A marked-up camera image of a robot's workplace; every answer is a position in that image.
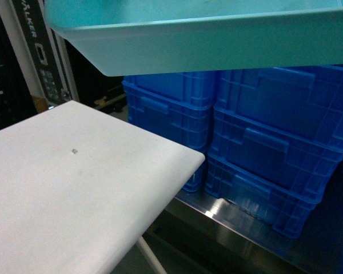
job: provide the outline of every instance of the black pegboard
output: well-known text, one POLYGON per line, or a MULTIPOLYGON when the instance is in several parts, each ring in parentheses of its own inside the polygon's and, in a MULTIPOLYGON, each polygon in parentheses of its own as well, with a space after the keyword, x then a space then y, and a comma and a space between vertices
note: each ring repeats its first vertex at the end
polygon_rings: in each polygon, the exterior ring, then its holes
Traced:
POLYGON ((0 17, 0 129, 37 112, 0 17))

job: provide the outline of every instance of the light blue plastic tray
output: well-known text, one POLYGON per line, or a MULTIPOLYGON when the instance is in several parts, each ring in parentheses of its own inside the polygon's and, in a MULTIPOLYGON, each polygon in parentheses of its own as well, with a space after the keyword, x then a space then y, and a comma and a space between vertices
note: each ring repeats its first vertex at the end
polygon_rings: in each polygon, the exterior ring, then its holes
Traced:
POLYGON ((343 63, 343 0, 46 0, 108 76, 343 63))

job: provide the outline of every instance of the crate handle opening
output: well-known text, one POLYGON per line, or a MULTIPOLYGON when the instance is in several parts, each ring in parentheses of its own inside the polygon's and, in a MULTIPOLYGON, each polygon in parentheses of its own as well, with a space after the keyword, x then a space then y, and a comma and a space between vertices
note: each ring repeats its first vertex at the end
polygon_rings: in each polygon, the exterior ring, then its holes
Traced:
POLYGON ((251 178, 246 178, 242 174, 237 174, 234 176, 233 183, 238 184, 251 193, 260 195, 260 197, 264 199, 269 199, 270 189, 254 184, 251 178))
POLYGON ((244 139, 249 139, 253 142, 270 147, 274 150, 287 153, 290 143, 279 138, 272 137, 266 133, 260 132, 256 129, 247 127, 244 131, 244 139))
POLYGON ((157 112, 161 112, 165 115, 169 113, 169 106, 167 104, 160 103, 158 101, 151 100, 147 97, 141 97, 141 103, 144 107, 150 108, 157 112))

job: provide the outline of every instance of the crate handle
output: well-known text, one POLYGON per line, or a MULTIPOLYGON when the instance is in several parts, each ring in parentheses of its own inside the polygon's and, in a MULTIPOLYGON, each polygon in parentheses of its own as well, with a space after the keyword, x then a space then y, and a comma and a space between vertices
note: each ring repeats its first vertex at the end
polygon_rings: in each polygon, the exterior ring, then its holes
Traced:
POLYGON ((152 110, 161 112, 165 115, 167 115, 169 113, 169 106, 167 104, 160 103, 158 101, 152 100, 152 99, 144 97, 144 96, 141 97, 141 104, 144 107, 148 107, 152 110))
POLYGON ((251 178, 245 177, 243 174, 237 174, 234 176, 233 183, 238 184, 240 187, 260 195, 260 197, 269 199, 270 189, 265 186, 254 184, 251 178))
POLYGON ((259 69, 258 76, 309 89, 313 88, 315 82, 314 74, 297 70, 289 70, 282 67, 261 68, 259 69))
POLYGON ((245 138, 283 153, 287 153, 290 145, 290 143, 287 141, 272 137, 250 127, 247 127, 244 131, 244 139, 245 138))

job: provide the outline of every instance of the stainless steel shelf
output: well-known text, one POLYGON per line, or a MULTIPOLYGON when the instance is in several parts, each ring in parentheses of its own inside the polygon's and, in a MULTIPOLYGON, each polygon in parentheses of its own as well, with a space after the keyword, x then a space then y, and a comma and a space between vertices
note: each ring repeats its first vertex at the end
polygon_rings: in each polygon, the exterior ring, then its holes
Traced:
POLYGON ((297 240, 276 233, 236 205, 203 190, 193 194, 180 191, 176 199, 297 269, 343 273, 343 174, 339 172, 332 177, 323 202, 312 212, 297 240))

